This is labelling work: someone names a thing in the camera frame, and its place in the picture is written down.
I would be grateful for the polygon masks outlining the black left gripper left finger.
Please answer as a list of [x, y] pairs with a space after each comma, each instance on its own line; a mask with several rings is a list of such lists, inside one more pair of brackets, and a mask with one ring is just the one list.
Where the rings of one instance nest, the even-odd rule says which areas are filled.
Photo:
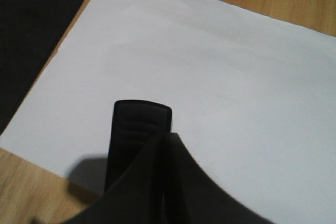
[[134, 161], [92, 206], [64, 223], [159, 223], [163, 137], [147, 140]]

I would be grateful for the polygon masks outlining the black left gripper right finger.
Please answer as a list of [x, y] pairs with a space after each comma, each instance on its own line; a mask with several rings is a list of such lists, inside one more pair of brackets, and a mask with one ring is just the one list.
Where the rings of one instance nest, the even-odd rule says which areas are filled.
[[164, 139], [168, 223], [270, 223], [222, 190], [198, 165], [179, 135]]

